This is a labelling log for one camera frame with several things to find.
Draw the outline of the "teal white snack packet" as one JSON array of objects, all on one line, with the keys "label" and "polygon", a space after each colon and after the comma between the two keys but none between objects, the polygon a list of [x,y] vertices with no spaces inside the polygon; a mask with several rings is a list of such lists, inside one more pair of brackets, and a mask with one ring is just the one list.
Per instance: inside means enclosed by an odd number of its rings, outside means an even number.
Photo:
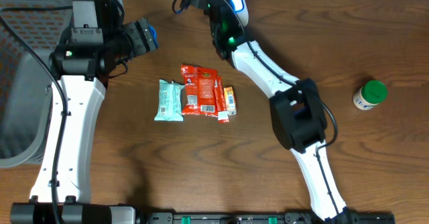
[{"label": "teal white snack packet", "polygon": [[184,85],[159,80],[159,104],[155,121],[183,121],[182,90]]}]

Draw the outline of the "red snack packet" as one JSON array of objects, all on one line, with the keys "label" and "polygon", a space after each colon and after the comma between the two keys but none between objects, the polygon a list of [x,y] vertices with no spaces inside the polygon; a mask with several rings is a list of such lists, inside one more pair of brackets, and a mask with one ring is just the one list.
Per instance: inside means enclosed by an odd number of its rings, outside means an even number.
[{"label": "red snack packet", "polygon": [[181,73],[184,78],[187,99],[182,114],[216,117],[218,115],[215,99],[217,71],[183,64]]}]

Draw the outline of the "orange snack packet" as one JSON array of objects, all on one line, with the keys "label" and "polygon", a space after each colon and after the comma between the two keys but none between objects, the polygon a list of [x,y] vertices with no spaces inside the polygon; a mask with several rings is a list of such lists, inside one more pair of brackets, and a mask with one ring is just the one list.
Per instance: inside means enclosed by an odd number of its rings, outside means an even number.
[{"label": "orange snack packet", "polygon": [[228,115],[237,114],[237,104],[235,100],[235,94],[232,87],[224,88],[225,103],[227,105]]}]

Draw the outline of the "red stick sachet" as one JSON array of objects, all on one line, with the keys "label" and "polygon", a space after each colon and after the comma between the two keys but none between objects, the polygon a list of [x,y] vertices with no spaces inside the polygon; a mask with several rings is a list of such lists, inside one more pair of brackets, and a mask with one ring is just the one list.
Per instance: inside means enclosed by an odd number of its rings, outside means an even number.
[{"label": "red stick sachet", "polygon": [[217,75],[214,82],[214,95],[217,104],[217,115],[219,123],[228,123],[229,116],[227,111],[227,106],[225,103],[225,96],[223,92],[222,80],[219,75]]}]

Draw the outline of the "green lid seasoning jar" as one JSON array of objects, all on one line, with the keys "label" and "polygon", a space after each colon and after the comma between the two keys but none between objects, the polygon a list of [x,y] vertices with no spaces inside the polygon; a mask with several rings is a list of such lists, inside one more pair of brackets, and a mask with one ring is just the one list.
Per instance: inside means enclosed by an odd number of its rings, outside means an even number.
[{"label": "green lid seasoning jar", "polygon": [[358,109],[368,111],[386,98],[387,87],[379,80],[370,80],[353,95],[353,103]]}]

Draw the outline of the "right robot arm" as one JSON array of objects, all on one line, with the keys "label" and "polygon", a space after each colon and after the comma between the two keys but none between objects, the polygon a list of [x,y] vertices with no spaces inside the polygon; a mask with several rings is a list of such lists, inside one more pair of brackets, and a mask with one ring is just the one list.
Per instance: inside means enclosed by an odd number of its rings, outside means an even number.
[{"label": "right robot arm", "polygon": [[279,143],[291,151],[304,177],[312,212],[324,223],[352,223],[341,197],[326,149],[327,123],[336,120],[320,99],[316,83],[278,66],[247,31],[245,0],[181,0],[180,9],[193,6],[209,17],[213,45],[220,58],[248,76],[267,96],[271,125]]}]

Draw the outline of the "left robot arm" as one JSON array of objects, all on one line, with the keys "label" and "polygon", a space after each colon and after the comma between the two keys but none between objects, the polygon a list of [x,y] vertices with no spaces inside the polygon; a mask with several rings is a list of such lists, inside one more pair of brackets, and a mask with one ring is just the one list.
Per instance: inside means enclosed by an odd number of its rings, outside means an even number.
[{"label": "left robot arm", "polygon": [[131,205],[91,203],[90,158],[110,73],[154,51],[156,31],[144,18],[108,32],[75,26],[50,56],[52,110],[45,155],[28,203],[14,203],[12,223],[145,223]]}]

